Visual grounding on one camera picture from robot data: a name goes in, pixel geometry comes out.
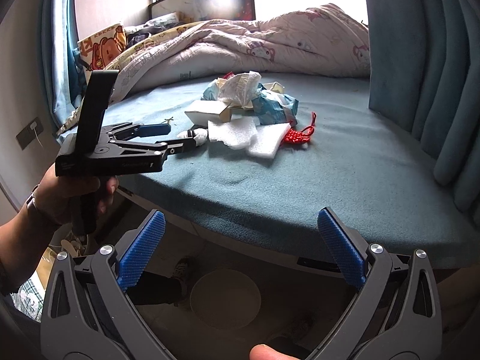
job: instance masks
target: wall socket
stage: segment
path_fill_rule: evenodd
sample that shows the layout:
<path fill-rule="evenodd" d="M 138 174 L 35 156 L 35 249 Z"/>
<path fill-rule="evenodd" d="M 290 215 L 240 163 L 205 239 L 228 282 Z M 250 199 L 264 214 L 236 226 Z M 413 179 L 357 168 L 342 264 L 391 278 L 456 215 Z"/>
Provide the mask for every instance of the wall socket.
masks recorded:
<path fill-rule="evenodd" d="M 37 139 L 37 136 L 43 132 L 42 122 L 39 117 L 33 119 L 25 128 L 17 135 L 17 141 L 20 147 L 25 149 L 32 140 Z"/>

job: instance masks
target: plastic bag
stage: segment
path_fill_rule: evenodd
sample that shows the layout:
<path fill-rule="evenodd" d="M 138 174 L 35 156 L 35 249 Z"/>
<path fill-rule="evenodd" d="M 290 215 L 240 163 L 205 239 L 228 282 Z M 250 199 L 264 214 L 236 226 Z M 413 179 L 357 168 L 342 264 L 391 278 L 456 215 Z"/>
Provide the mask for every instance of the plastic bag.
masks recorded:
<path fill-rule="evenodd" d="M 297 125 L 297 114 L 299 102 L 287 94 L 276 93 L 261 89 L 251 104 L 260 124 L 290 123 Z"/>

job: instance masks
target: teal bed sheet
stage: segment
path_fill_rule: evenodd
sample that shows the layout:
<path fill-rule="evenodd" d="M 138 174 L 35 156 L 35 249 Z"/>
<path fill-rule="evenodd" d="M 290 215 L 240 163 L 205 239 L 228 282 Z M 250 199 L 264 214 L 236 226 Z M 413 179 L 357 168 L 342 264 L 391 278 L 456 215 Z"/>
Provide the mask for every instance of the teal bed sheet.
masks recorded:
<path fill-rule="evenodd" d="M 106 111 L 104 125 L 173 117 L 174 138 L 191 128 L 183 110 L 212 79 L 133 95 Z M 419 142 L 368 109 L 367 80 L 263 74 L 263 83 L 272 81 L 299 100 L 300 128 L 316 112 L 309 145 L 284 145 L 264 160 L 207 142 L 169 157 L 161 173 L 122 176 L 121 185 L 214 232 L 299 257 L 333 262 L 316 231 L 318 211 L 330 206 L 347 226 L 390 252 L 422 248 L 435 268 L 478 260 L 478 230 L 457 210 L 451 191 L 434 181 L 435 161 Z"/>

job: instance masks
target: teal curtain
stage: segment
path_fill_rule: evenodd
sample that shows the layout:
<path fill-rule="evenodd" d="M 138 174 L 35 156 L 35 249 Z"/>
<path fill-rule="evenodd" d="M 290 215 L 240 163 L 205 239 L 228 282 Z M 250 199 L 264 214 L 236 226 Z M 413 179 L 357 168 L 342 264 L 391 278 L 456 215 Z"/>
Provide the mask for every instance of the teal curtain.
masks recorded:
<path fill-rule="evenodd" d="M 44 93 L 53 123 L 60 127 L 81 96 L 74 0 L 43 0 L 41 23 Z"/>
<path fill-rule="evenodd" d="M 480 224 L 480 19 L 472 0 L 367 0 L 369 107 L 419 140 Z"/>

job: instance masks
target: red tassel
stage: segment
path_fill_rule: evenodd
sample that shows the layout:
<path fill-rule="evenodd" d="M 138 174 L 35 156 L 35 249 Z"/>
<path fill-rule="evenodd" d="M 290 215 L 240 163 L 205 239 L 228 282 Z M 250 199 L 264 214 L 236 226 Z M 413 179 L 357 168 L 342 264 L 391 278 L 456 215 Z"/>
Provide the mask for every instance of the red tassel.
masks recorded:
<path fill-rule="evenodd" d="M 315 120 L 317 114 L 315 112 L 311 113 L 311 125 L 305 127 L 302 131 L 295 131 L 294 129 L 288 130 L 285 137 L 283 138 L 284 143 L 297 144 L 301 145 L 303 143 L 310 142 L 311 135 L 315 132 Z"/>

